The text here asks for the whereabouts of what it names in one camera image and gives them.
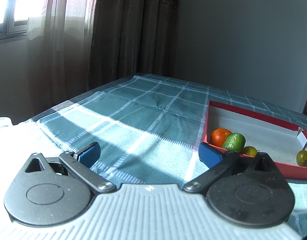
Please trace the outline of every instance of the orange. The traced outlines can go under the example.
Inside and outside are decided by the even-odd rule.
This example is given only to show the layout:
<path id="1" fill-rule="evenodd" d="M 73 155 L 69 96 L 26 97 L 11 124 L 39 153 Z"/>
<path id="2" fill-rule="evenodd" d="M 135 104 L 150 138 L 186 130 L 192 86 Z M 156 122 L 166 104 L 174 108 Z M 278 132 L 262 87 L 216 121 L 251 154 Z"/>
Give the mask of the orange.
<path id="1" fill-rule="evenodd" d="M 231 131 L 225 128 L 219 128 L 214 130 L 212 132 L 212 135 L 210 136 L 210 144 L 221 148 L 226 141 L 228 135 L 230 135 L 231 133 Z"/>

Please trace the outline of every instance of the blue gripper pad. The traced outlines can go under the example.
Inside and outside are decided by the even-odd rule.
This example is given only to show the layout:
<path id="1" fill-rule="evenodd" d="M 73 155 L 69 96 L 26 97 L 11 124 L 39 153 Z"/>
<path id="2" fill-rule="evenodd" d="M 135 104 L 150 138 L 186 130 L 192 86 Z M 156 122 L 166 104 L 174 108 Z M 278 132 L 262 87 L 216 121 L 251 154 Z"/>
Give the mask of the blue gripper pad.
<path id="1" fill-rule="evenodd" d="M 82 163 L 88 168 L 91 168 L 91 166 L 100 158 L 100 145 L 97 142 L 93 142 L 76 154 L 78 155 L 78 162 Z"/>
<path id="2" fill-rule="evenodd" d="M 201 143 L 198 148 L 199 159 L 211 169 L 213 166 L 221 162 L 220 152 L 210 146 L 208 143 Z"/>

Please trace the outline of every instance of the teal tablecloth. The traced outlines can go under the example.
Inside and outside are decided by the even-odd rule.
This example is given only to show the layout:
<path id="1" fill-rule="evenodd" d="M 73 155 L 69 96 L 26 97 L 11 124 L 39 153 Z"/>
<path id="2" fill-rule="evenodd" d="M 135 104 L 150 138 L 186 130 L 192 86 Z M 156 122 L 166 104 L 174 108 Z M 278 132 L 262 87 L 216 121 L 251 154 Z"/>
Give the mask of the teal tablecloth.
<path id="1" fill-rule="evenodd" d="M 118 186 L 181 186 L 208 169 L 199 161 L 197 150 L 209 100 L 267 114 L 307 130 L 303 114 L 226 90 L 151 74 L 97 92 L 37 123 L 65 151 L 98 141 L 101 158 L 91 169 Z M 289 180 L 289 184 L 296 205 L 288 223 L 305 236 L 307 181 Z"/>

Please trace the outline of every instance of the silver bolt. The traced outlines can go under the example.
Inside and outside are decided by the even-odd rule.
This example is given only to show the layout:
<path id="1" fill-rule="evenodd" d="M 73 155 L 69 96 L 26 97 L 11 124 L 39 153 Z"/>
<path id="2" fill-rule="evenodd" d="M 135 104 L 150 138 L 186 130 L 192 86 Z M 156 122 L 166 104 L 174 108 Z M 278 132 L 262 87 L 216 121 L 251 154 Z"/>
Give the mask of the silver bolt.
<path id="1" fill-rule="evenodd" d="M 201 185 L 199 182 L 190 182 L 188 184 L 185 185 L 185 188 L 187 190 L 197 190 L 201 188 Z"/>
<path id="2" fill-rule="evenodd" d="M 101 189 L 101 190 L 110 190 L 112 188 L 114 188 L 115 185 L 111 182 L 101 182 L 98 184 L 98 189 Z"/>

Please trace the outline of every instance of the wall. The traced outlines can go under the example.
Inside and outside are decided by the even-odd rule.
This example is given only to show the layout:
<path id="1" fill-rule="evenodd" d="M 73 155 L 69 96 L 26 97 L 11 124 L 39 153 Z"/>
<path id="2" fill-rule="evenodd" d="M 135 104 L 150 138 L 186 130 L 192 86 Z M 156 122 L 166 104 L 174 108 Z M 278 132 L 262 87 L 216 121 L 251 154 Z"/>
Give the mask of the wall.
<path id="1" fill-rule="evenodd" d="M 26 40 L 0 44 L 0 116 L 13 124 L 34 116 L 26 83 Z"/>
<path id="2" fill-rule="evenodd" d="M 307 0 L 180 0 L 175 77 L 302 112 Z"/>

